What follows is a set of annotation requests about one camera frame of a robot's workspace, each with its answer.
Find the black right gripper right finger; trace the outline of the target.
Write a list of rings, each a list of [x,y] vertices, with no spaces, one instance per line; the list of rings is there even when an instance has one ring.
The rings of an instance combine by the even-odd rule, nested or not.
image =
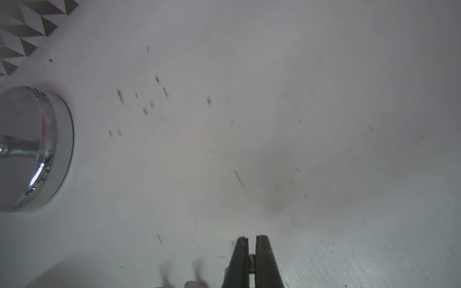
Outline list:
[[[268,236],[256,237],[255,284],[257,288],[284,288]]]

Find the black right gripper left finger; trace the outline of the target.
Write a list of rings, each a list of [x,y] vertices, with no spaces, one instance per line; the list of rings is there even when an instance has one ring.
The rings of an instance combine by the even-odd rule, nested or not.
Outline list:
[[[244,236],[235,243],[222,288],[249,288],[249,244]]]

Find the steel wing nut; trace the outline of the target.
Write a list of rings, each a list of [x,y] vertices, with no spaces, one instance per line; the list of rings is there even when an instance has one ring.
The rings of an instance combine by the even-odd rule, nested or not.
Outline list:
[[[256,273],[256,256],[254,254],[249,255],[249,273]]]

